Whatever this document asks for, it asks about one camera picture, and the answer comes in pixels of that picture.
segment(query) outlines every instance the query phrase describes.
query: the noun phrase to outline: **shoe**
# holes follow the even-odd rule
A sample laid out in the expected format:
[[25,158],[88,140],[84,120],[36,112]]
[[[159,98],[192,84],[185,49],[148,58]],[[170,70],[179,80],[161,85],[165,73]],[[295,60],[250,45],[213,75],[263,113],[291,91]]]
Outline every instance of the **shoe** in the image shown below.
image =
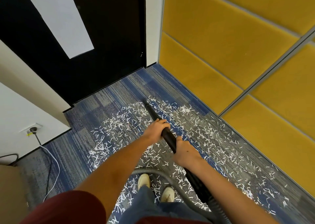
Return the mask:
[[171,187],[167,187],[166,189],[164,189],[162,193],[160,202],[173,202],[174,197],[175,197],[174,190]]
[[141,176],[138,179],[138,191],[140,187],[142,187],[143,185],[146,185],[148,188],[150,188],[150,178],[149,175],[146,173],[141,174]]

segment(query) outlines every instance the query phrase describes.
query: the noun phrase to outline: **yellow wall panel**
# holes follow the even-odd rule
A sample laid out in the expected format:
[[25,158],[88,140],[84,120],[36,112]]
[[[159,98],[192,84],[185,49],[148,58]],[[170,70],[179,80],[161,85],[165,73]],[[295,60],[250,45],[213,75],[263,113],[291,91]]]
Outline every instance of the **yellow wall panel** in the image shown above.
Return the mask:
[[315,196],[315,143],[250,96],[223,119]]
[[165,33],[159,63],[217,114],[242,92]]
[[252,95],[315,139],[315,47],[306,45]]
[[229,0],[300,35],[315,25],[315,0]]
[[221,0],[165,0],[163,31],[243,89],[297,41]]

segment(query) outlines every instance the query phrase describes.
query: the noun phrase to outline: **jeans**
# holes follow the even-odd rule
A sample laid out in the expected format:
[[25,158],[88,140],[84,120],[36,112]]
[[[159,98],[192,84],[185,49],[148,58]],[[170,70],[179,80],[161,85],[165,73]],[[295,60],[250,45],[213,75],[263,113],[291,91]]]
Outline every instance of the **jeans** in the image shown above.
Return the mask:
[[153,191],[143,185],[132,200],[131,206],[122,214],[119,224],[136,223],[147,216],[168,216],[209,223],[204,216],[182,202],[160,202],[156,205]]

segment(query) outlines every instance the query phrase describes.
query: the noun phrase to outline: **person's left hand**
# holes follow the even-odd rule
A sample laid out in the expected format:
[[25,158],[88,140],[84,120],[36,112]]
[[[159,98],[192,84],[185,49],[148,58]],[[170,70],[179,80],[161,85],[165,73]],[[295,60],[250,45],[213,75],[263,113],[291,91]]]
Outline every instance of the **person's left hand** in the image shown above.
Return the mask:
[[161,139],[162,130],[164,128],[171,128],[169,123],[166,123],[166,119],[156,119],[156,121],[147,127],[142,137],[149,139],[151,144],[157,143]]

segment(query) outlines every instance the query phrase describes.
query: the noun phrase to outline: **power outlet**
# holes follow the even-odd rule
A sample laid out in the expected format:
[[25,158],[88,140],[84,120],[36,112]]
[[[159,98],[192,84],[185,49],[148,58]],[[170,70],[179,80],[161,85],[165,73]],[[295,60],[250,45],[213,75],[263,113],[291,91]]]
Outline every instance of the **power outlet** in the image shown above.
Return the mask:
[[31,131],[30,131],[30,128],[31,128],[31,127],[37,127],[37,131],[38,131],[39,129],[42,128],[42,125],[40,125],[40,124],[38,124],[38,123],[34,123],[34,124],[32,124],[31,126],[29,126],[29,127],[25,128],[25,129],[21,130],[19,133],[23,133],[23,134],[26,134],[26,135],[30,135],[30,134],[31,134]]

